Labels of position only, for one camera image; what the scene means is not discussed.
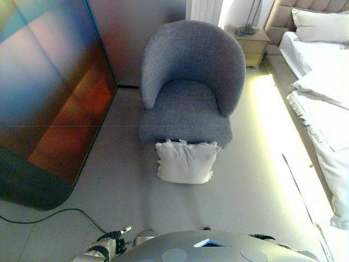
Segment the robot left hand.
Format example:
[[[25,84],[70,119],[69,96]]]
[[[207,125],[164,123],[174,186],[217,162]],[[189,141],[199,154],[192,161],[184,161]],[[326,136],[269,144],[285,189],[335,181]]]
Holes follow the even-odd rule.
[[[111,237],[116,241],[115,256],[121,255],[126,251],[126,243],[122,236],[129,232],[131,229],[132,226],[127,226],[121,230],[110,232]]]

